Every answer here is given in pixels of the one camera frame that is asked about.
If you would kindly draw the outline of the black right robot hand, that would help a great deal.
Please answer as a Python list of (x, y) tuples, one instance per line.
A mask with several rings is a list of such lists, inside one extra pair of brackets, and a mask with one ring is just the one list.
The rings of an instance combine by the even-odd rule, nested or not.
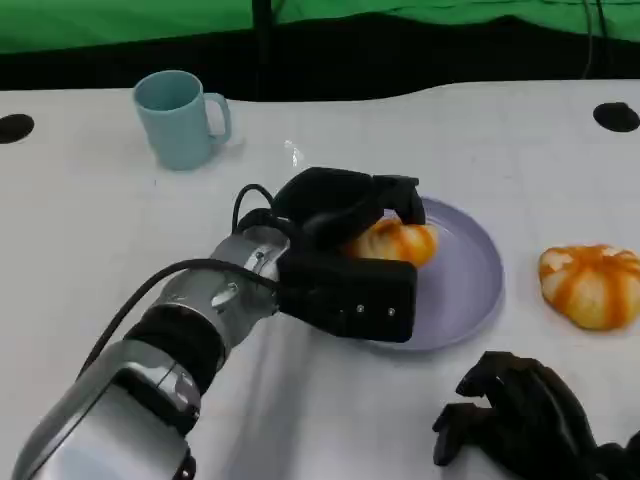
[(522, 479), (588, 479), (584, 460), (597, 449), (586, 413), (550, 368), (510, 352), (487, 351), (456, 393), (490, 405), (447, 404), (432, 429), (434, 463), (449, 465), (476, 447)]

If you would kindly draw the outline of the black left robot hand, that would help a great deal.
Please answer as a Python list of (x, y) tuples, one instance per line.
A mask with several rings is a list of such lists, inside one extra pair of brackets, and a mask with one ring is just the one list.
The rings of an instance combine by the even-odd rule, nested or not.
[(425, 223), (418, 184), (414, 177), (311, 167), (279, 190), (271, 209), (291, 222), (310, 248), (336, 251), (373, 226), (387, 210), (405, 224)]

